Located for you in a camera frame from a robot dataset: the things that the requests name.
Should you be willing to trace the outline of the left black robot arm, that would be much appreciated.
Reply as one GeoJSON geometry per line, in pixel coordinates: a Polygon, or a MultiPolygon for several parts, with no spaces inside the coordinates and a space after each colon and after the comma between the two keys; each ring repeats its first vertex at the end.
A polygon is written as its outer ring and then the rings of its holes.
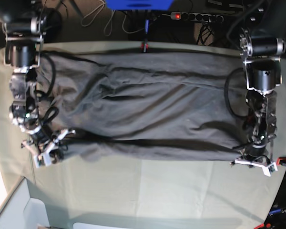
{"type": "Polygon", "coordinates": [[[286,52],[286,0],[256,0],[232,23],[226,38],[241,52],[248,113],[243,119],[247,143],[237,146],[241,159],[259,161],[276,137],[275,88],[282,83],[286,52]]]}

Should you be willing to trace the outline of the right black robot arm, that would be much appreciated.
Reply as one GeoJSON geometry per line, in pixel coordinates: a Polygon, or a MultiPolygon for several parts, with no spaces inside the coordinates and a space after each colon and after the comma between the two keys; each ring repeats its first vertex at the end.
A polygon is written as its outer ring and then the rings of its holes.
{"type": "Polygon", "coordinates": [[[44,116],[39,104],[48,100],[54,88],[56,69],[42,50],[48,30],[61,22],[59,13],[47,8],[41,0],[0,0],[0,23],[5,34],[4,64],[13,68],[9,88],[13,102],[9,108],[11,122],[30,136],[21,147],[32,154],[36,167],[50,166],[63,160],[61,141],[73,130],[53,132],[50,124],[59,109],[51,106],[44,116]],[[37,89],[37,73],[41,59],[51,67],[50,85],[46,92],[37,89]]]}

